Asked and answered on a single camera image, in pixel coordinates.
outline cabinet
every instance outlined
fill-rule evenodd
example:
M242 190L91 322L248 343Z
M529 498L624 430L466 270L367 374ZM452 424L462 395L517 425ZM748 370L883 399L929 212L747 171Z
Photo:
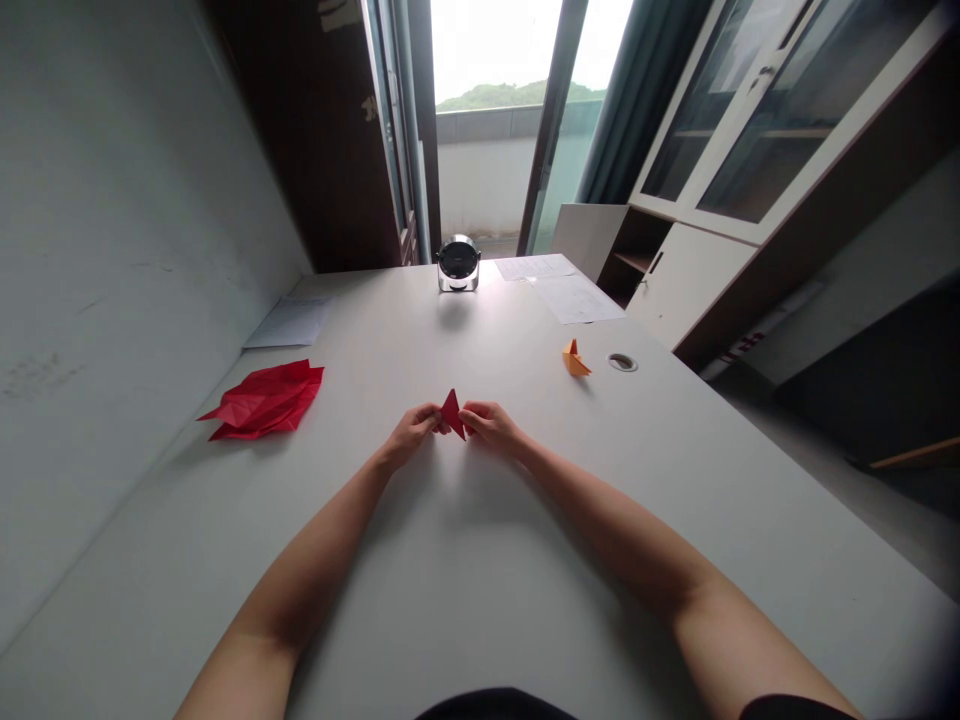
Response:
M936 0L717 0L630 203L762 245L949 26Z
M627 315L673 350L755 250L675 224L627 305Z
M681 359L709 361L949 146L915 117L952 90L948 10L716 0L627 212L564 206L555 249Z

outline sky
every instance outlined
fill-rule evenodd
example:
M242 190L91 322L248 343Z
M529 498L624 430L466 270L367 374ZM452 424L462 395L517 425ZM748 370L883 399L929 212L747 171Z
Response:
M437 104L480 85L546 80L561 0L432 0ZM607 87L632 0L590 0L573 81Z

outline trees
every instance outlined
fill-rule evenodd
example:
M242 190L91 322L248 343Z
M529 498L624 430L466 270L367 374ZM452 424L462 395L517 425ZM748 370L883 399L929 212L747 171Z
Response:
M481 110L497 107L517 107L520 105L542 105L547 91L547 81L538 80L517 87L516 85L477 85L460 97L444 100L437 105L437 112L454 112L457 110ZM600 100L606 95L606 90L591 90L577 83L570 84L567 99Z

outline white table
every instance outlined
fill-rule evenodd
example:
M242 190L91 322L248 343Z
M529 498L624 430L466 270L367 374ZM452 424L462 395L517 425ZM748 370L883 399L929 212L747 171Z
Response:
M527 283L481 277L464 295L433 267L305 279L339 295L316 345L244 353L197 412L309 357L326 373L300 429L207 443L216 426L187 423L0 659L0 715L169 718L284 544L451 387L660 515L868 716L916 708L953 603L632 320L564 327ZM574 335L585 381L561 361ZM496 685L584 720L702 712L660 629L513 466L455 435L394 478L322 636L291 717L413 718Z

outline person's right hand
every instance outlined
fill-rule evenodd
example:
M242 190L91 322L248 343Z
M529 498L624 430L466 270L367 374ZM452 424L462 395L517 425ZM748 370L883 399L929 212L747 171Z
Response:
M497 403L466 402L460 410L460 420L467 435L479 435L501 452L512 454L523 441L523 432Z

